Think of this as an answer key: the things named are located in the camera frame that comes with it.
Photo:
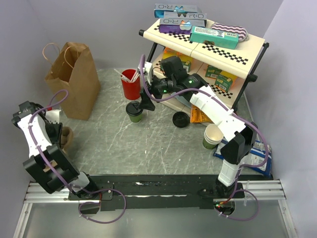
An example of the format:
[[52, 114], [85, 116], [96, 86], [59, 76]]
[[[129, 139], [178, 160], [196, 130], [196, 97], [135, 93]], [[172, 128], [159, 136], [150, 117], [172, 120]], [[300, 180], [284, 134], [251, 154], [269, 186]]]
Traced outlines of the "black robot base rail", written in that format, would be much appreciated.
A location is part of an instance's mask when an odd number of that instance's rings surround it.
[[101, 202], [102, 211], [116, 209], [214, 209], [233, 190], [220, 187], [216, 175], [96, 175], [91, 176], [102, 196], [70, 193], [70, 201]]

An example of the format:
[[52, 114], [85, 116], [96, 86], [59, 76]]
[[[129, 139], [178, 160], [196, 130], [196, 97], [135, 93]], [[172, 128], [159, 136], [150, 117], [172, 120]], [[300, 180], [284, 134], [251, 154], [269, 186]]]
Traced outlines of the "cream three-tier shelf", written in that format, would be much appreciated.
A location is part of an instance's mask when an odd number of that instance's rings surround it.
[[249, 40], [239, 43], [234, 50], [194, 43], [190, 41], [189, 35], [161, 33], [159, 20], [156, 20], [147, 30], [140, 30], [139, 35], [153, 42], [148, 61], [152, 60], [157, 45], [161, 45], [195, 59], [195, 63], [198, 65], [194, 66], [190, 73], [197, 73], [204, 77], [207, 66], [212, 65], [236, 75], [238, 78], [228, 92], [216, 88], [214, 79], [205, 79], [216, 95], [229, 108], [235, 110], [237, 110], [238, 102], [247, 85], [257, 80], [258, 77], [254, 72], [269, 47], [269, 43], [266, 43], [265, 39], [252, 34], [249, 35]]

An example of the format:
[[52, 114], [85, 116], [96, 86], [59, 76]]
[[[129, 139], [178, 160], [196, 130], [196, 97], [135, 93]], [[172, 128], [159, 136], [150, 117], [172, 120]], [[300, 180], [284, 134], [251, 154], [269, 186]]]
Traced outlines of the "red plastic cup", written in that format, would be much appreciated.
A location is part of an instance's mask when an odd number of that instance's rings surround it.
[[[135, 69], [126, 69], [122, 72], [122, 74], [127, 77], [128, 79], [132, 79], [134, 73], [136, 72]], [[128, 100], [137, 100], [140, 98], [140, 77], [138, 77], [134, 82], [127, 82], [121, 78], [123, 94], [126, 99]]]

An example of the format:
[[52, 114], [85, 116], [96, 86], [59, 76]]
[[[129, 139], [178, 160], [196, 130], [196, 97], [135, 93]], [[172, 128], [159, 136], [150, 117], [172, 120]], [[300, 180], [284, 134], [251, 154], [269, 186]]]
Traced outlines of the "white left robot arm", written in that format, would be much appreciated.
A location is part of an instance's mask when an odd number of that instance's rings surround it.
[[72, 164], [61, 147], [62, 123], [50, 122], [46, 115], [43, 106], [29, 101], [13, 114], [11, 121], [22, 130], [29, 146], [24, 169], [49, 194], [67, 187], [78, 197], [95, 198], [96, 183]]

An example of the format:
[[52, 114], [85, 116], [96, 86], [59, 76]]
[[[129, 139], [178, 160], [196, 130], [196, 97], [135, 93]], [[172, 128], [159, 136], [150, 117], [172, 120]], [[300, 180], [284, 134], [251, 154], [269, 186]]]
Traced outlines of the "orange snack bag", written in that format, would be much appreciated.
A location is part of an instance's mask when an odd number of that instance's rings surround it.
[[190, 123], [212, 123], [212, 120], [198, 107], [192, 105]]

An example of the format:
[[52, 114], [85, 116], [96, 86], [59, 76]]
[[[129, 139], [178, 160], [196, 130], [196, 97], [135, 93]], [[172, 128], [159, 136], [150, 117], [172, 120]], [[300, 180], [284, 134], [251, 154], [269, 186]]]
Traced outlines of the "purple grey R+Co box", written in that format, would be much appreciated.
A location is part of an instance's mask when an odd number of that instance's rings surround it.
[[161, 18], [159, 32], [189, 35], [194, 26], [205, 27], [206, 23], [206, 19]]

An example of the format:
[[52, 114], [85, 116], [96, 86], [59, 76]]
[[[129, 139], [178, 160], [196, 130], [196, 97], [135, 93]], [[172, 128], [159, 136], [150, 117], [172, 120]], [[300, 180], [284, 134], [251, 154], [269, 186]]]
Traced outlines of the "top grey R+Co box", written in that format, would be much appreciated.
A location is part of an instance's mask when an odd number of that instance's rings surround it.
[[207, 14], [196, 5], [156, 3], [155, 18], [206, 19]]

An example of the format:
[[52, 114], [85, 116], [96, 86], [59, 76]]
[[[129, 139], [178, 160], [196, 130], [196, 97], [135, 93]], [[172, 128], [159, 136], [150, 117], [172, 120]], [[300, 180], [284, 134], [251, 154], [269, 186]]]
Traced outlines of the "cardboard cup carrier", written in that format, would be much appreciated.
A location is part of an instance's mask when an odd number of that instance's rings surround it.
[[74, 138], [74, 133], [73, 130], [67, 126], [64, 126], [62, 128], [62, 132], [61, 132], [61, 148], [64, 151], [67, 151], [70, 147], [70, 145], [72, 144]]

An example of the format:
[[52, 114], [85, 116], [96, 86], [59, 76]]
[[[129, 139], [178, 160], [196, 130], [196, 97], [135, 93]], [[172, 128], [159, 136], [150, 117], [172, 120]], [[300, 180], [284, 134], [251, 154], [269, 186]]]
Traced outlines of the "stack of green paper cups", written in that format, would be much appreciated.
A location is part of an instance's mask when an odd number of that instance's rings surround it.
[[210, 124], [204, 132], [203, 146], [211, 150], [222, 141], [223, 137], [221, 130], [215, 124]]

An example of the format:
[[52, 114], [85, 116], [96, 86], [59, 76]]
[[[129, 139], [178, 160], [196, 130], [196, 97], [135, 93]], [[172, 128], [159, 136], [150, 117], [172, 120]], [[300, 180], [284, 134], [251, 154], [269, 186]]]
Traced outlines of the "green yellow box far left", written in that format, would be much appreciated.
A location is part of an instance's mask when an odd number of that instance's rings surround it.
[[179, 52], [177, 52], [171, 48], [166, 47], [166, 48], [164, 48], [164, 51], [163, 51], [162, 60], [167, 59], [169, 57], [173, 57], [173, 56], [178, 57], [178, 55], [179, 55]]

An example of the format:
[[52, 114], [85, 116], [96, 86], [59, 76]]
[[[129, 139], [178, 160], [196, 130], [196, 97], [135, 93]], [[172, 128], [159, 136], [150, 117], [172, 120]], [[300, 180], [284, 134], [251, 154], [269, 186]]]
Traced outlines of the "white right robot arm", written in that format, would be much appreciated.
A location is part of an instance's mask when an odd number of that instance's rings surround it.
[[159, 79], [152, 74], [152, 64], [145, 60], [145, 55], [141, 55], [138, 72], [143, 85], [139, 109], [154, 111], [154, 102], [182, 96], [205, 113], [227, 140], [221, 151], [224, 161], [218, 175], [216, 191], [219, 196], [228, 197], [232, 194], [233, 184], [244, 165], [242, 159], [250, 152], [259, 133], [257, 126], [238, 117], [229, 109], [201, 76], [196, 73], [188, 74], [178, 57], [166, 58], [161, 65], [165, 78]]

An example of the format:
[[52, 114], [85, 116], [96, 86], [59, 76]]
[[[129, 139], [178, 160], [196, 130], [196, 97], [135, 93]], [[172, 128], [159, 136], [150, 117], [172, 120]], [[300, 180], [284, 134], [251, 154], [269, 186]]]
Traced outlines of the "stack of black lids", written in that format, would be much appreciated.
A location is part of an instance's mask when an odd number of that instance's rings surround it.
[[172, 122], [178, 128], [185, 128], [190, 124], [190, 117], [185, 112], [176, 112], [172, 117]]

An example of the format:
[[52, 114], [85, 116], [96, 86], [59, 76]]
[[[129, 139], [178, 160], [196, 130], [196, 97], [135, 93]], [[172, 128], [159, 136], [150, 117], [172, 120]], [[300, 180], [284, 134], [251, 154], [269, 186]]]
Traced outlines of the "green yellow box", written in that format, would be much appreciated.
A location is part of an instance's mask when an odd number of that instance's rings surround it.
[[186, 69], [187, 72], [190, 72], [191, 66], [193, 63], [193, 58], [184, 54], [179, 54], [178, 56], [182, 62], [183, 67]]
[[205, 77], [217, 79], [217, 77], [220, 75], [221, 72], [222, 72], [221, 69], [214, 67], [212, 65], [208, 65], [206, 69]]
[[228, 92], [237, 80], [237, 76], [226, 71], [221, 71], [215, 80], [215, 86], [224, 92]]
[[164, 51], [163, 51], [162, 60], [167, 59], [169, 57], [173, 57], [173, 56], [178, 57], [178, 55], [179, 55], [179, 52], [177, 52], [171, 48], [166, 47], [166, 48], [164, 48]]

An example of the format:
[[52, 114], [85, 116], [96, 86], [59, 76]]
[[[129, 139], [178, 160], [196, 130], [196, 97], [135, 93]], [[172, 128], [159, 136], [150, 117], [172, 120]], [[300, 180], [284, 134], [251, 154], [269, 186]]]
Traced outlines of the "blue chips bag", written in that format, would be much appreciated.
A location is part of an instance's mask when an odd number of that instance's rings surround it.
[[[223, 139], [217, 146], [216, 150], [214, 152], [214, 156], [223, 159], [223, 156], [221, 155], [221, 148], [224, 147], [227, 144], [227, 141]], [[268, 159], [265, 164], [263, 164], [260, 167], [252, 168], [252, 170], [261, 173], [264, 176], [270, 176], [271, 175], [271, 147], [268, 145]], [[261, 164], [265, 159], [265, 147], [264, 144], [261, 141], [256, 140], [254, 143], [253, 148], [251, 149], [250, 153], [243, 158], [244, 162], [246, 164], [250, 165], [258, 165]]]

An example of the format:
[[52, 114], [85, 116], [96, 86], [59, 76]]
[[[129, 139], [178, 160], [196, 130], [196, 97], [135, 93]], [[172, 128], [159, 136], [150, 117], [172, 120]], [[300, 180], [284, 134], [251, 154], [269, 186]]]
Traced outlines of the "purple wavy pouch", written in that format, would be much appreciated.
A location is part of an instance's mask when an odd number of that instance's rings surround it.
[[230, 26], [230, 25], [225, 25], [225, 24], [215, 22], [211, 26], [211, 29], [238, 34], [239, 42], [249, 40], [249, 34], [246, 28], [241, 26]]

